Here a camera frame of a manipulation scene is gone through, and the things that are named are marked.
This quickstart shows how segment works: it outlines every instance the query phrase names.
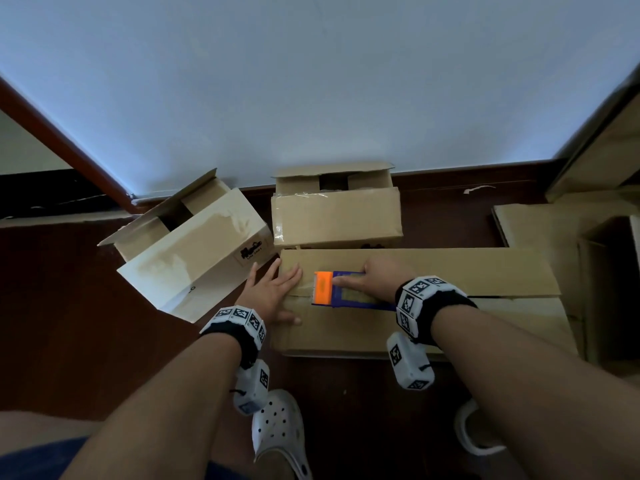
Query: wooden floor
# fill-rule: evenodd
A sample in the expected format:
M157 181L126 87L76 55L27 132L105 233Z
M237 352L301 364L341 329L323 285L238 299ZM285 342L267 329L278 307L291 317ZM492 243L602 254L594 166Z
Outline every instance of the wooden floor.
M492 206L544 200L529 177L509 173L496 183L491 175L468 186L400 185L403 247L501 246ZM485 182L495 188L463 192ZM270 222L268 193L250 200ZM0 410L102 420L196 339L197 326L156 311L117 274L115 250L95 246L124 222L0 229ZM298 400L318 479L338 471L524 478L510 453L475 458L457 444L453 414L469 394L448 364L434 367L432 388L415 393L400 389L383 361L284 358L269 350L263 358L271 387ZM225 416L217 458L246 461L249 424Z

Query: blue shorts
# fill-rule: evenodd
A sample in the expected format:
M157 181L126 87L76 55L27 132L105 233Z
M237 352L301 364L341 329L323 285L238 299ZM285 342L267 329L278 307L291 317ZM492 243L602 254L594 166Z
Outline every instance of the blue shorts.
M0 456L0 480L54 480L60 478L86 437L74 438ZM246 477L209 462L205 480L246 480Z

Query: white wall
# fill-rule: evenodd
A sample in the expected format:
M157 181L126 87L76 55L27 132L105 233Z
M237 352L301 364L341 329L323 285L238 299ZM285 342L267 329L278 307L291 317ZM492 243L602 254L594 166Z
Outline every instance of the white wall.
M71 168L0 111L0 175Z
M0 75L137 196L214 166L548 159L640 61L640 0L0 6Z

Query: shoe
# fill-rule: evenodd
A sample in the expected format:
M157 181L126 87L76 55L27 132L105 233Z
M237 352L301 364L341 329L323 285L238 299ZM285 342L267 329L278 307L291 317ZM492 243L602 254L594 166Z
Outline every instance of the shoe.
M299 479L311 479L305 453L305 428L296 400L284 389L269 391L264 409L252 420L255 460L268 451L279 451Z
M456 417L453 419L453 429L456 432L456 436L458 437L458 441L462 445L462 448L476 456L492 455L505 450L506 446L504 445L492 446L489 448L479 447L474 444L471 437L469 437L467 432L467 419L471 414L475 413L479 409L480 408L478 407L475 399L471 399L460 407L456 413Z

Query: hand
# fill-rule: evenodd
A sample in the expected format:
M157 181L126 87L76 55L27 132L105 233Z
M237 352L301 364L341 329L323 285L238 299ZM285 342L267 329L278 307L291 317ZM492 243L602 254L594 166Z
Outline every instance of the hand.
M285 295L302 278L302 268L297 264L282 276L274 279L273 275L276 274L279 265L280 258L273 262L267 273L256 283L255 275L258 272L258 263L254 262L251 266L249 277L246 279L244 290L236 300L236 305L254 309L265 325L274 322L288 322L293 323L293 325L300 325L302 323L300 318L295 316L293 312L281 308L281 304Z
M362 268L364 275L336 276L333 284L342 288L362 291L375 298L396 302L400 285L416 277L416 273L404 263L385 255L369 258Z

